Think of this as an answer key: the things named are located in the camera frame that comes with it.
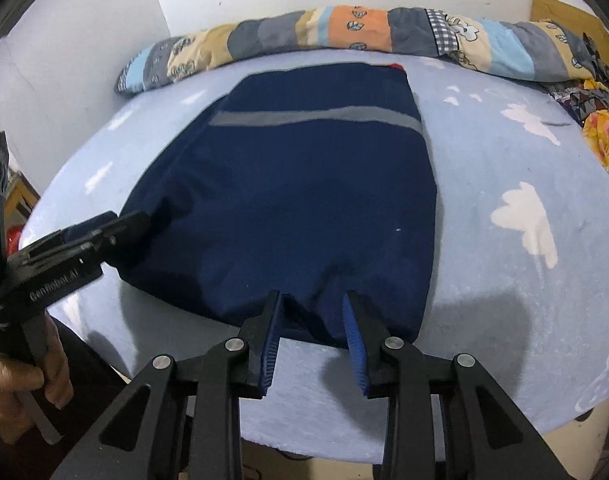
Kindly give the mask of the left hand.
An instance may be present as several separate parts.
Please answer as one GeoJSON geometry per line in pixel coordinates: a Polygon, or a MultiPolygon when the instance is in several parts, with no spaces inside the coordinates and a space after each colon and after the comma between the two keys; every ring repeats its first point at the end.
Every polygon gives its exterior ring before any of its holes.
{"type": "Polygon", "coordinates": [[[18,399],[18,392],[44,389],[48,402],[60,410],[73,397],[68,359],[57,326],[45,312],[47,352],[39,366],[0,356],[0,439],[15,444],[34,422],[18,399]]]}

